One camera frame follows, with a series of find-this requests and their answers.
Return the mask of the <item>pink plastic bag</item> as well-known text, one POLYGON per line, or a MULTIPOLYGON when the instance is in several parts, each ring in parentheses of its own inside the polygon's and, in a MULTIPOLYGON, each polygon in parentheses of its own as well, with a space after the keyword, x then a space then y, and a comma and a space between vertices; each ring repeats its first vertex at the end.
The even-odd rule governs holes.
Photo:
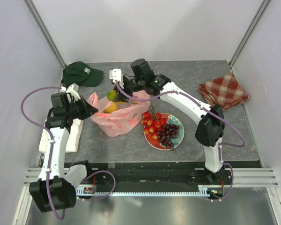
POLYGON ((125 135, 129 133, 142 120, 142 114, 149 109, 150 102, 139 102, 130 100, 129 103, 117 103, 118 110, 113 113, 103 113, 110 101, 107 97, 98 98, 94 92, 87 102, 98 109, 98 113, 91 116, 96 123, 109 137, 125 135))

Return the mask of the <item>red fake cherry bunch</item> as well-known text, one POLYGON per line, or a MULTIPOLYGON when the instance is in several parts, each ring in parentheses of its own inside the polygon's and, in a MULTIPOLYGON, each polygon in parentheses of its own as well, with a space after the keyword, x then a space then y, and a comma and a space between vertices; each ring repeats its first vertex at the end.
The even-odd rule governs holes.
POLYGON ((161 139, 162 131, 166 123, 166 114, 157 111, 153 106, 150 106, 149 109, 142 114, 141 124, 144 126, 143 133, 148 139, 161 139))

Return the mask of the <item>dark red fake grape bunch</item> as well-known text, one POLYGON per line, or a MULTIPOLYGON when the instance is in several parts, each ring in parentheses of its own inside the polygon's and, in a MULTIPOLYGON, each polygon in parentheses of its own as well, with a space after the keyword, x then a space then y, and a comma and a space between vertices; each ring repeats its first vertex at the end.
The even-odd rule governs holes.
POLYGON ((176 124, 166 124, 161 127, 160 130, 157 131, 159 143, 166 149, 173 151, 175 148, 172 140, 178 137, 179 129, 180 126, 176 124))

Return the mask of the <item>yellow fake mango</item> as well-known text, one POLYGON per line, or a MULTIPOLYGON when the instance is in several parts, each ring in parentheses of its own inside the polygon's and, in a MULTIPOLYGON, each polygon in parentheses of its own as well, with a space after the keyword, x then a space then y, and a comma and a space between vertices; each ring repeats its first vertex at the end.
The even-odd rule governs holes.
POLYGON ((118 90, 110 90, 108 93, 107 93, 107 99, 109 101, 112 101, 113 102, 113 99, 115 98, 115 95, 116 93, 119 93, 118 90))

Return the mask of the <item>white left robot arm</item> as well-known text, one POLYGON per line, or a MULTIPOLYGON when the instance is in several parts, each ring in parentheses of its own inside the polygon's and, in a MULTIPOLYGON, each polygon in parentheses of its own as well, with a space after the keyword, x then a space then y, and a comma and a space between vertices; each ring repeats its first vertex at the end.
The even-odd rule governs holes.
POLYGON ((69 141, 79 142, 73 130, 74 120, 84 120, 97 113, 83 96, 75 90, 51 96, 52 107, 44 123, 47 131, 43 168, 37 181, 30 183, 29 192, 41 212, 65 210, 76 204, 76 190, 80 183, 89 184, 93 172, 87 160, 73 163, 64 170, 66 148, 69 141))

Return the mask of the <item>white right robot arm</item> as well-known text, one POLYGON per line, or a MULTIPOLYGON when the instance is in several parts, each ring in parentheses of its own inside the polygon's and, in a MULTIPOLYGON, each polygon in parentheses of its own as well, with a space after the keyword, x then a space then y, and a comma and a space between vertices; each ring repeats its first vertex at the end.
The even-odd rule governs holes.
POLYGON ((205 169, 203 176, 209 184, 217 184, 222 179, 223 161, 219 155, 225 125, 223 110, 220 106, 211 106, 190 96, 180 89, 170 78, 156 75, 145 59, 131 63, 134 76, 126 78, 121 69, 109 71, 109 79, 115 84, 115 102, 133 100, 133 93, 144 90, 154 99, 170 103, 184 112, 196 124, 196 140, 203 145, 205 169))

